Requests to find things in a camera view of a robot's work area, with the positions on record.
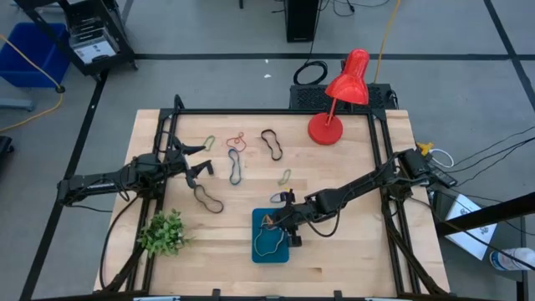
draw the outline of green artificial plant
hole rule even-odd
[[[149,252],[149,258],[154,254],[178,255],[180,249],[190,244],[191,238],[184,237],[184,224],[180,214],[175,209],[172,209],[168,216],[164,212],[158,212],[152,217],[149,225],[141,228],[137,241],[141,242],[141,246]]]

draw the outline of red desk lamp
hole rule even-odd
[[[368,86],[364,73],[368,67],[369,54],[363,49],[354,49],[348,56],[342,74],[334,79],[325,94],[333,98],[331,111],[319,113],[308,122],[308,135],[320,145],[332,145],[342,136],[342,121],[334,116],[336,101],[342,100],[356,105],[367,105]]]

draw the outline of wooden tabletop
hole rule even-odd
[[[133,156],[151,152],[158,114],[158,110],[138,111],[126,162]],[[394,151],[413,148],[415,142],[407,112],[387,111],[387,116]],[[197,183],[222,200],[225,210],[220,214],[208,212],[196,201],[183,175],[168,181],[165,211],[175,208],[182,212],[186,233],[194,240],[178,257],[156,258],[150,293],[209,295],[219,288],[224,296],[319,297],[333,296],[334,290],[342,290],[345,297],[395,296],[378,190],[351,201],[341,212],[338,231],[330,238],[319,237],[308,226],[301,226],[298,233],[303,246],[290,249],[287,263],[259,265],[251,260],[251,213],[255,208],[280,207],[269,202],[273,193],[291,187],[297,202],[302,202],[309,193],[342,186],[375,168],[366,118],[349,115],[339,118],[344,124],[342,139],[335,145],[321,146],[308,137],[308,115],[180,115],[177,135],[184,144],[202,145],[209,135],[216,137],[211,151],[201,151],[187,159],[190,165],[212,160],[215,175],[203,171]],[[383,148],[380,125],[376,125]],[[284,151],[280,161],[271,159],[260,138],[265,129],[277,132]],[[233,186],[228,180],[232,162],[226,140],[240,131],[245,134],[247,148],[240,153],[242,182]],[[286,185],[279,186],[278,180],[288,168],[292,169],[291,178]],[[424,188],[414,187],[413,192],[415,198],[427,201]],[[125,205],[117,198],[112,218]],[[140,206],[141,202],[134,204],[111,234],[104,265],[106,283],[132,252]],[[405,210],[416,257],[433,279],[449,290],[429,208],[407,201]],[[317,228],[330,232],[334,220],[317,224]],[[402,255],[400,261],[405,291],[409,292]],[[145,258],[140,261],[136,288],[141,286],[144,267]]]

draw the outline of lamp shade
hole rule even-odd
[[[367,105],[368,86],[364,81],[366,67],[368,67],[369,54],[364,49],[354,49],[348,56],[342,74],[334,79],[325,93],[342,101],[356,105]]]

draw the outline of black speaker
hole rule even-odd
[[[311,42],[318,17],[319,0],[285,0],[286,39],[290,42]]]

